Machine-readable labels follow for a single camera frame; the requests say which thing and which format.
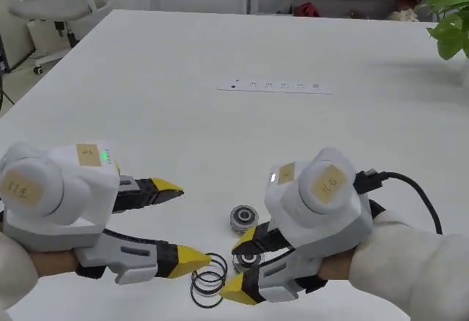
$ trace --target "human hand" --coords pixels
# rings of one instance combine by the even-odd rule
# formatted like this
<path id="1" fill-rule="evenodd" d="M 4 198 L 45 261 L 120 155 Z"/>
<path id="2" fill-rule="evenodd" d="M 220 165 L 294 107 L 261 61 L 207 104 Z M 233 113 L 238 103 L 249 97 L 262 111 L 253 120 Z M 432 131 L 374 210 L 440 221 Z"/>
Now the human hand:
<path id="1" fill-rule="evenodd" d="M 3 223 L 0 223 L 0 232 L 3 232 Z M 28 254 L 39 278 L 75 272 L 78 267 L 78 260 L 73 251 L 57 251 L 53 253 L 28 252 Z"/>
<path id="2" fill-rule="evenodd" d="M 355 249 L 352 249 L 324 258 L 317 275 L 329 281 L 348 280 L 354 253 Z"/>

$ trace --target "ball bearing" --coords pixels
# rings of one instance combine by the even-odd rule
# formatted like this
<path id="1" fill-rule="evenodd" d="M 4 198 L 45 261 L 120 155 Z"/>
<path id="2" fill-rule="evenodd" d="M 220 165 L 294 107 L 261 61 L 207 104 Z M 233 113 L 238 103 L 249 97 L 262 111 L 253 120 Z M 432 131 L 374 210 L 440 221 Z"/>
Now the ball bearing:
<path id="1" fill-rule="evenodd" d="M 258 221 L 259 214 L 253 207 L 240 205 L 232 210 L 229 224 L 234 232 L 244 235 L 248 229 L 257 226 Z"/>
<path id="2" fill-rule="evenodd" d="M 250 268 L 259 266 L 264 262 L 264 257 L 262 255 L 233 255 L 233 268 L 237 273 L 243 273 L 249 270 Z"/>

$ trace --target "power strip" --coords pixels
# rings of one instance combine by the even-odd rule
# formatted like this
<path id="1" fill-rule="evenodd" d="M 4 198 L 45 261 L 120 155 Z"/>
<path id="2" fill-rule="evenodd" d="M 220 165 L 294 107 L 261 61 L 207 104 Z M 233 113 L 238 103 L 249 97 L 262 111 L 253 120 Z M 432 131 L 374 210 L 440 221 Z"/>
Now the power strip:
<path id="1" fill-rule="evenodd" d="M 218 90 L 227 92 L 286 92 L 292 94 L 323 94 L 332 95 L 323 85 L 301 83 L 297 81 L 255 81 L 237 79 Z"/>

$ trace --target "white sleeve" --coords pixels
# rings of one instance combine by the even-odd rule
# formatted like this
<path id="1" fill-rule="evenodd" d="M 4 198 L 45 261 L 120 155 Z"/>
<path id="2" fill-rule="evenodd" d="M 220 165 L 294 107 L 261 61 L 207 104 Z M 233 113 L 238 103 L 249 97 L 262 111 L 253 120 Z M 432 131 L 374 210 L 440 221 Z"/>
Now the white sleeve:
<path id="1" fill-rule="evenodd" d="M 15 305 L 37 283 L 37 272 L 28 253 L 15 241 L 0 233 L 0 320 L 3 310 Z"/>
<path id="2" fill-rule="evenodd" d="M 469 238 L 422 232 L 385 211 L 352 259 L 350 282 L 412 321 L 469 320 Z"/>

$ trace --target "label sticker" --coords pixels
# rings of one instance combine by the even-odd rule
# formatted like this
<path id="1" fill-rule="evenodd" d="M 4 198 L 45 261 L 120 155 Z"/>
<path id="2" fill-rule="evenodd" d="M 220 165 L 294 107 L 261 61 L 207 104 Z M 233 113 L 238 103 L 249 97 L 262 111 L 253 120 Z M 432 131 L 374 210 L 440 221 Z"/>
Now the label sticker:
<path id="1" fill-rule="evenodd" d="M 289 163 L 278 170 L 278 184 L 284 184 L 295 180 L 295 163 Z"/>
<path id="2" fill-rule="evenodd" d="M 324 205 L 328 205 L 333 196 L 347 182 L 345 173 L 334 165 L 324 170 L 321 176 L 311 185 L 311 192 Z"/>
<path id="3" fill-rule="evenodd" d="M 2 195 L 18 200 L 21 204 L 36 207 L 43 197 L 44 187 L 19 172 L 10 170 L 0 184 L 0 191 Z"/>
<path id="4" fill-rule="evenodd" d="M 76 144 L 80 166 L 101 167 L 100 152 L 96 144 Z"/>

